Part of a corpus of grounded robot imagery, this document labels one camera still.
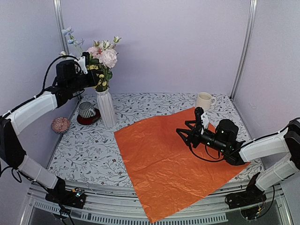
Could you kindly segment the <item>yellow small flower sprig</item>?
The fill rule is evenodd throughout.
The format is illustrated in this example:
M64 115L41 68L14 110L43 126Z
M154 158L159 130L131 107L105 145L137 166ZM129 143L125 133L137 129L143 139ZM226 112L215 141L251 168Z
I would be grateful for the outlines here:
M112 72L110 71L110 68L98 64L98 65L89 65L87 66L87 69L99 71L96 73L97 77L99 78L99 81L97 85L94 86L94 89L97 92L106 91L109 88L109 80L112 78Z

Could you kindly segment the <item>pink rose flower stem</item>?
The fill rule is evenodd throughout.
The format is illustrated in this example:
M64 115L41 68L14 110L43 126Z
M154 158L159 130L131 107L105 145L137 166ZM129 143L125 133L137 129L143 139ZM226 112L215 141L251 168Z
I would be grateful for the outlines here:
M97 59L99 63L102 63L103 60L101 58L101 54L103 51L102 44L100 41L93 41L93 46L87 49L87 52L90 54L90 59Z

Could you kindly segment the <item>white ribbed ceramic vase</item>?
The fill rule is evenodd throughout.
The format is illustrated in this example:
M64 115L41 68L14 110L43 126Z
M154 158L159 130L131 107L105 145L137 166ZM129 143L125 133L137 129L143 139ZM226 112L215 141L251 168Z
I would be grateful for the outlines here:
M107 128L112 128L116 125L116 114L112 96L108 89L102 92L96 92L96 95L102 121Z

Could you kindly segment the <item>small blue flower stem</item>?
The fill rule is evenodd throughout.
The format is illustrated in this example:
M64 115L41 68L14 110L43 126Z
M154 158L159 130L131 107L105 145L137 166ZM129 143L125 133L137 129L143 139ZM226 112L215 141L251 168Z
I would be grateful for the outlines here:
M71 26L61 30L62 35L67 39L67 44L73 45L81 56L83 53L82 45L84 43L84 39L76 39L73 36L73 32L74 30Z

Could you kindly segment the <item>orange tissue paper sheet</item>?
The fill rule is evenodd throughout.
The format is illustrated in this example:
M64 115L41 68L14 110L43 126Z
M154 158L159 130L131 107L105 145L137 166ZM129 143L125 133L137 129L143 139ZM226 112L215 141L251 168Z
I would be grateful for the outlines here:
M193 152L176 133L186 120L194 120L190 108L172 115L155 116L114 133L126 171L151 223L196 203L221 188L245 169L225 161L211 163L199 145Z

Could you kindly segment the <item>white rose flower stem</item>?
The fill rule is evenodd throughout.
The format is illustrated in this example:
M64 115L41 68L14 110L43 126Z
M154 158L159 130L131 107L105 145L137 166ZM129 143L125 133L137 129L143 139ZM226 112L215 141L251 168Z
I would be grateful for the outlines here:
M103 49L114 49L116 45L120 42L121 37L119 36L114 36L113 40L103 40L102 41L102 47Z

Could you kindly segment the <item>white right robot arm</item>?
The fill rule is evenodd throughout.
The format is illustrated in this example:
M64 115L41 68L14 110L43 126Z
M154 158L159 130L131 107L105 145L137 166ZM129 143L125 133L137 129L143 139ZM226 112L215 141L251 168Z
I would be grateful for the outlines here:
M230 165L244 165L257 158L284 153L285 156L272 167L255 175L249 182L242 200L253 204L260 195L280 181L300 170L300 122L291 120L276 133L253 139L248 143L236 140L239 128L229 119L219 122L214 132L204 128L200 121L187 120L186 129L178 128L177 134L190 151L203 144L223 155L222 160Z

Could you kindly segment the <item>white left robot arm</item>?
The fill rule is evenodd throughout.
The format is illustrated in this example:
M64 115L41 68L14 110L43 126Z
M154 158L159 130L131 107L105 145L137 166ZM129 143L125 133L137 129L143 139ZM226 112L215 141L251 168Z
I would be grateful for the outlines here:
M85 62L84 58L59 62L52 85L43 86L39 94L0 118L0 158L9 168L51 191L59 203L70 199L64 181L30 157L19 138L44 115L62 107L80 91L98 84L101 71L87 69Z

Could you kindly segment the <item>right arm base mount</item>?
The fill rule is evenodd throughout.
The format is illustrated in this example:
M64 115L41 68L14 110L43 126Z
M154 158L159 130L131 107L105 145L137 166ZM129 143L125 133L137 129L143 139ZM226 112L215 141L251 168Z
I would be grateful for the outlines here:
M247 220L254 220L259 218L263 205L265 204L265 201L267 200L267 197L264 193L264 191L261 191L256 186L256 179L258 175L255 174L250 182L248 183L246 189L241 192L236 193L230 193L227 194L225 197L225 203L229 206L229 209L235 209L240 208L244 206L249 206L255 203L262 203L262 206L258 206L254 209L248 209L248 210L242 210L241 214L242 216Z

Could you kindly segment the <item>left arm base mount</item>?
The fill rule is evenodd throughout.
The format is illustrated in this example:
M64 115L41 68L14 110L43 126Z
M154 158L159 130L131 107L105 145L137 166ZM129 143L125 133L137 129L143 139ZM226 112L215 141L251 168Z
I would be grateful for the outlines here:
M53 189L46 188L46 191L45 199L47 201L78 209L84 207L86 201L85 190L79 187L67 190L66 183L61 178L58 178Z

